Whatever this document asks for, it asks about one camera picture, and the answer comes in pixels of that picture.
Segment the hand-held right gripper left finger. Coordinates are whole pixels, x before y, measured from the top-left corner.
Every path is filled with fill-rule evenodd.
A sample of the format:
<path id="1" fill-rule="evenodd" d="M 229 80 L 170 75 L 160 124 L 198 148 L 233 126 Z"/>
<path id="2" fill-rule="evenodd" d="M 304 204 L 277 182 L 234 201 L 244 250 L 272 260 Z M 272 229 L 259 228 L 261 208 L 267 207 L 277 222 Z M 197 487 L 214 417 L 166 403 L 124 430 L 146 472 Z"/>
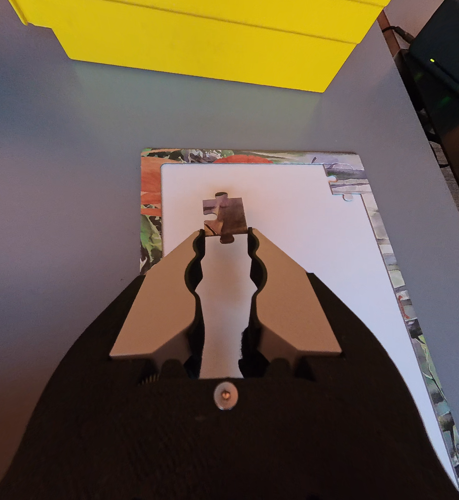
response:
<path id="1" fill-rule="evenodd" d="M 198 378 L 204 345 L 201 300 L 204 230 L 191 234 L 145 275 L 110 357 L 151 359 L 157 368 L 177 359 Z"/>

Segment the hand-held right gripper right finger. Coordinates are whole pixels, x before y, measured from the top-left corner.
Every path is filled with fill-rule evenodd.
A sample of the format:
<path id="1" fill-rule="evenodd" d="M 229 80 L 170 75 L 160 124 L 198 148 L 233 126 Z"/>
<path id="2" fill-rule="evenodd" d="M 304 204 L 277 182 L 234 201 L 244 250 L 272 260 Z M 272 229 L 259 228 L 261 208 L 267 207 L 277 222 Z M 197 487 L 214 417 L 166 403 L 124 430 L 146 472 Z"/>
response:
<path id="1" fill-rule="evenodd" d="M 262 377 L 274 359 L 295 368 L 303 357 L 339 355 L 341 347 L 307 272 L 255 228 L 248 229 L 247 249 L 257 290 L 241 340 L 242 375 Z"/>

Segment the puzzle frame board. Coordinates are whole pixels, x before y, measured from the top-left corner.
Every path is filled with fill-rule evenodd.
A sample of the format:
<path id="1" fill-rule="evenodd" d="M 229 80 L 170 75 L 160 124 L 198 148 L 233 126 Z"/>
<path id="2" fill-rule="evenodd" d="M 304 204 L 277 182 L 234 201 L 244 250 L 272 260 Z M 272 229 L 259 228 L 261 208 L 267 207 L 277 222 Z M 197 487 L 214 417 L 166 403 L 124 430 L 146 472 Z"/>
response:
<path id="1" fill-rule="evenodd" d="M 372 189 L 347 202 L 332 194 L 324 170 L 364 169 L 359 156 L 185 148 L 140 156 L 140 273 L 200 227 L 202 199 L 217 191 L 242 197 L 249 225 L 317 274 L 388 350 L 459 487 L 457 426 Z"/>

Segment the dark grey puzzle piece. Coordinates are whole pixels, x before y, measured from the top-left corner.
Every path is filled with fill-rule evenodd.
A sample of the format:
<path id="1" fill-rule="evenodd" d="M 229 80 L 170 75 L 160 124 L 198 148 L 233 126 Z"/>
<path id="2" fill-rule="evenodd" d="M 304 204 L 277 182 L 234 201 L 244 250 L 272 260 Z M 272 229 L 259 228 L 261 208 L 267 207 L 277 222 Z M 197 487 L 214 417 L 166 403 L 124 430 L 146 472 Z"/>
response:
<path id="1" fill-rule="evenodd" d="M 215 199 L 202 201 L 204 215 L 216 215 L 214 220 L 204 221 L 205 236 L 219 236 L 223 244 L 232 243 L 235 234 L 247 234 L 243 199 L 228 197 L 226 192 L 217 192 Z"/>

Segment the lavender stone-pattern puzzle piece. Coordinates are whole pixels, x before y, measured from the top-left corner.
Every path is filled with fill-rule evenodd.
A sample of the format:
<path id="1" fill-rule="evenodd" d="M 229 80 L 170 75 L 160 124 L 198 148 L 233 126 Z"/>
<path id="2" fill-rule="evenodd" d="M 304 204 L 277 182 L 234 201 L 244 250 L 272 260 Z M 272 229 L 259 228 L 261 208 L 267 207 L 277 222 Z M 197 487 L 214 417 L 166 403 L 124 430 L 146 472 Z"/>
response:
<path id="1" fill-rule="evenodd" d="M 347 202 L 353 200 L 354 195 L 371 193 L 367 175 L 362 168 L 357 170 L 349 164 L 324 164 L 324 170 L 333 195 L 342 196 Z"/>

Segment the yellow bin with puzzle pieces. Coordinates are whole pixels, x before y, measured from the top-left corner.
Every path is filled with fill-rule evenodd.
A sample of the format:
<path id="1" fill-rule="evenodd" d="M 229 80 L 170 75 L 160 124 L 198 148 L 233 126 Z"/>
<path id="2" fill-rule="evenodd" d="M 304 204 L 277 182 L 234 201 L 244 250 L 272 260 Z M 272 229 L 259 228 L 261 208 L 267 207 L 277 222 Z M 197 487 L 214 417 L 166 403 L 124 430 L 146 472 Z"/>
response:
<path id="1" fill-rule="evenodd" d="M 71 59 L 324 92 L 389 1 L 10 1 Z"/>

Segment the grey desk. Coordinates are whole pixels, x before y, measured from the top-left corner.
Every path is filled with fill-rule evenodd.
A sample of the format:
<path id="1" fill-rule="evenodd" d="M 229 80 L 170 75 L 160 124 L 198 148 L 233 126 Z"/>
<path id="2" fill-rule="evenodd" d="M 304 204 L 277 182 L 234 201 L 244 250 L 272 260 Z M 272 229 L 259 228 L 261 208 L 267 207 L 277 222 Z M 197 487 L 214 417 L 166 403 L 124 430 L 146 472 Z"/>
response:
<path id="1" fill-rule="evenodd" d="M 459 212 L 378 25 L 317 95 L 71 61 L 0 1 L 0 480 L 139 272 L 144 147 L 357 153 L 459 430 Z"/>

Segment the black device with green lights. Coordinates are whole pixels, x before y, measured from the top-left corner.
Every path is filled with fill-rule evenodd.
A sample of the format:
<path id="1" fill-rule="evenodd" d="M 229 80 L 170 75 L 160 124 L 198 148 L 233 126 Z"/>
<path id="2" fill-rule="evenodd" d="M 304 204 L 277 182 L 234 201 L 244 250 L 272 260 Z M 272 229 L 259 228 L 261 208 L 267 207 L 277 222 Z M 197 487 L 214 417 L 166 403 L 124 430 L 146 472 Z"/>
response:
<path id="1" fill-rule="evenodd" d="M 406 62 L 459 185 L 459 1 L 443 1 Z"/>

